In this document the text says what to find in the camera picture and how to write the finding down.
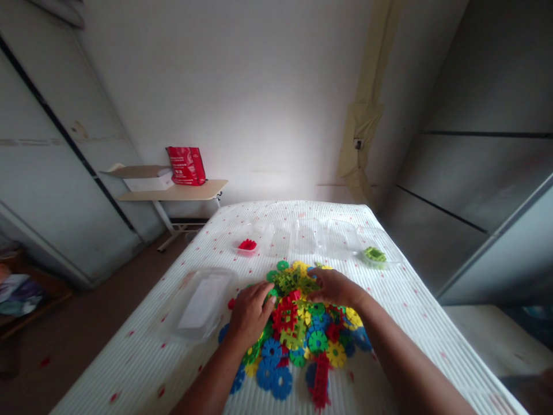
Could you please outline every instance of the red bag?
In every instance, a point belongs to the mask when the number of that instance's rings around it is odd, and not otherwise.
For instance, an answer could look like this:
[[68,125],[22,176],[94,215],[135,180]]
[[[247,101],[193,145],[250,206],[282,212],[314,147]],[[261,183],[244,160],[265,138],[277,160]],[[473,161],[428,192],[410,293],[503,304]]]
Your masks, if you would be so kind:
[[173,167],[175,184],[201,186],[206,182],[202,156],[197,147],[167,147],[167,153]]

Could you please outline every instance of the white box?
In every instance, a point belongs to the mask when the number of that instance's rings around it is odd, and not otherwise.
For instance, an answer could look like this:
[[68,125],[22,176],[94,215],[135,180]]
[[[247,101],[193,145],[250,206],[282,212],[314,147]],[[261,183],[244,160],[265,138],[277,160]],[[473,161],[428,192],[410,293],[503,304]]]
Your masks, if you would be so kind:
[[143,178],[143,179],[123,179],[130,191],[150,191],[150,190],[165,190],[170,188],[173,183],[173,171],[169,171],[160,177]]
[[129,166],[116,164],[109,171],[110,176],[123,179],[130,191],[166,190],[174,185],[171,167],[159,165]]

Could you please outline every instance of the hand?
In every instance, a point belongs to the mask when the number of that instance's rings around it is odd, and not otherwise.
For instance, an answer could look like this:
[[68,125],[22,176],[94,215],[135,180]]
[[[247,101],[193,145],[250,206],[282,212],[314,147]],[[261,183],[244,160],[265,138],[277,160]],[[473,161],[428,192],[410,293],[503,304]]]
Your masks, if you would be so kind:
[[225,339],[237,341],[244,351],[259,339],[277,300],[276,297],[270,297],[263,305],[265,297],[274,286],[272,282],[258,282],[240,293],[232,309]]
[[307,296],[313,303],[328,303],[357,308],[368,294],[359,285],[336,270],[314,268],[307,273],[310,277],[317,276],[317,284],[321,287]]

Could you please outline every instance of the tiled floor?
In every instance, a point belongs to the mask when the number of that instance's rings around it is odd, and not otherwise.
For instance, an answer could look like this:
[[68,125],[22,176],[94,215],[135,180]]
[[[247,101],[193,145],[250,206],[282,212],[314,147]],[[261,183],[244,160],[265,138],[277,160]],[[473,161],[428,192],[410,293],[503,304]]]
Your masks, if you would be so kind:
[[0,413],[47,414],[94,360],[176,257],[180,236],[156,251],[163,235],[94,291],[77,294],[19,336],[20,374],[0,380]]

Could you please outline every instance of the white bedsheet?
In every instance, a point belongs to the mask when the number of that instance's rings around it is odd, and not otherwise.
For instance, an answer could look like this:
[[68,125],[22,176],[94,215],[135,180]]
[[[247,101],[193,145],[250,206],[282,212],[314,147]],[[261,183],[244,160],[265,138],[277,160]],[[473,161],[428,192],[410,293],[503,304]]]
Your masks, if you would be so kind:
[[[183,277],[205,267],[233,269],[239,278],[230,284],[227,301],[236,295],[237,289],[265,279],[267,272],[283,259],[268,256],[282,253],[274,249],[255,258],[236,256],[231,248],[233,233],[253,220],[289,224],[298,218],[317,218],[321,222],[335,219],[356,227],[382,229],[366,206],[264,201],[220,208],[52,413],[168,413],[217,348],[219,328],[230,319],[230,311],[226,310],[215,334],[201,346],[187,346],[163,338],[158,327],[163,324]],[[285,255],[288,261],[324,262],[369,290],[476,412],[526,413],[472,350],[407,260],[403,267],[379,271],[353,257],[332,259],[292,252]],[[242,389],[229,397],[225,412],[312,414],[315,407],[307,391],[305,368],[290,365],[290,371],[294,377],[293,389],[285,401],[277,401],[256,384],[255,378],[246,377]],[[397,413],[391,388],[370,353],[357,349],[343,368],[329,373],[329,383],[332,403],[323,413]]]

